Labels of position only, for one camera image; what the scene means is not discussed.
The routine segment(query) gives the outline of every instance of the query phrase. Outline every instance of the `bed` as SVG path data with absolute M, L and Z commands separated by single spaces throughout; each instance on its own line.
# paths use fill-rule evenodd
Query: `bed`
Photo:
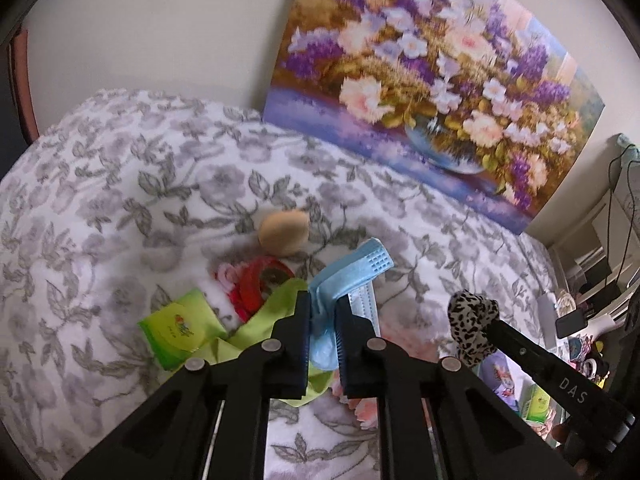
M 309 278 L 368 237 L 396 266 L 374 281 L 383 335 L 453 354 L 460 288 L 540 342 L 554 290 L 544 247 L 375 161 L 265 124 L 253 110 L 162 92 L 100 91 L 0 183 L 0 415 L 42 478 L 58 479 L 162 380 L 136 323 L 197 286 L 228 326 L 210 270 L 257 251 L 273 210 L 309 212 L 287 263 Z M 375 428 L 331 391 L 271 402 L 265 478 L 379 478 Z

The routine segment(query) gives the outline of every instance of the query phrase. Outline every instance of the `canvas painting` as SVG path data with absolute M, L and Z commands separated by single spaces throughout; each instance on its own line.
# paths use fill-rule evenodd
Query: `canvas painting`
M 295 0 L 264 117 L 519 233 L 603 108 L 574 58 L 516 0 Z

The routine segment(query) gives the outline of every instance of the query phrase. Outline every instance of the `small green packet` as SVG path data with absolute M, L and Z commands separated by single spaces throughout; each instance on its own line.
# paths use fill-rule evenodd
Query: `small green packet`
M 207 341 L 227 336 L 197 288 L 145 317 L 138 325 L 165 370 L 179 367 Z

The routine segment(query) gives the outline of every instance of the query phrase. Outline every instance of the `white wall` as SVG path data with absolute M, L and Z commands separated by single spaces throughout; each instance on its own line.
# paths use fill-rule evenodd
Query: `white wall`
M 40 0 L 28 15 L 38 126 L 98 88 L 148 88 L 261 108 L 292 0 Z M 640 60 L 600 0 L 520 0 L 577 59 L 606 108 L 527 230 L 551 242 L 607 185 L 611 137 L 640 140 Z

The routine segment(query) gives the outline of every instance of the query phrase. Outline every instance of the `leopard print scrunchie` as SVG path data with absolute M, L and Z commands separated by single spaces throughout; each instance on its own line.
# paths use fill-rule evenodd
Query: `leopard print scrunchie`
M 497 352 L 482 329 L 499 319 L 498 302 L 472 294 L 468 290 L 456 292 L 449 301 L 451 336 L 458 345 L 458 358 L 473 367 Z

